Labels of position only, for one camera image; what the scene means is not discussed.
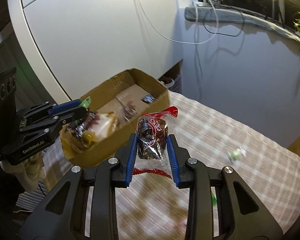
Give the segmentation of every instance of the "cardboard box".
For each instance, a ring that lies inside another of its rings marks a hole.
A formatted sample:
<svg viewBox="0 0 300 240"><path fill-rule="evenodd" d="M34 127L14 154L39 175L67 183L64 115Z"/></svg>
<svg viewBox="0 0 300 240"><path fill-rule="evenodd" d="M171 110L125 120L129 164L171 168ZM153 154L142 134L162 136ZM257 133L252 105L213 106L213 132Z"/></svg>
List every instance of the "cardboard box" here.
<svg viewBox="0 0 300 240"><path fill-rule="evenodd" d="M156 98L152 104L141 101L141 97L147 93ZM64 155L73 165L83 168L99 165L103 160L113 156L119 147L124 146L130 134L135 132L141 113L155 113L169 107L167 89L155 78L134 68L113 76L83 95L80 100L84 100L88 96L92 99L90 109L104 113L117 112L116 109L122 107L122 104L132 96L134 98L133 105L140 113L133 117L128 124L120 126L110 137L78 155L69 150L71 148L69 142L63 139L66 131L66 126L64 126L60 132Z"/></svg>

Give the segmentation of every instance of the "checkered tablecloth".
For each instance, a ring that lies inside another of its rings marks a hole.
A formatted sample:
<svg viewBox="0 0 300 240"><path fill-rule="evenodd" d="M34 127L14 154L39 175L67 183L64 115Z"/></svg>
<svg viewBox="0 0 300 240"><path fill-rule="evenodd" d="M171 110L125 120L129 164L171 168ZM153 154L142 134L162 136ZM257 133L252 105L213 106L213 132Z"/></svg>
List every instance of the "checkered tablecloth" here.
<svg viewBox="0 0 300 240"><path fill-rule="evenodd" d="M227 152L242 146L247 155L232 166L286 232L300 215L300 158L194 100L173 92L169 97L170 104L179 109L175 131L179 146L217 169L230 165ZM72 166L63 156L60 139L48 149L44 164L45 184L50 189ZM128 189L116 189L119 239L184 239L180 224L187 217L188 199L189 190L178 190L171 179L154 174L134 176Z"/></svg>

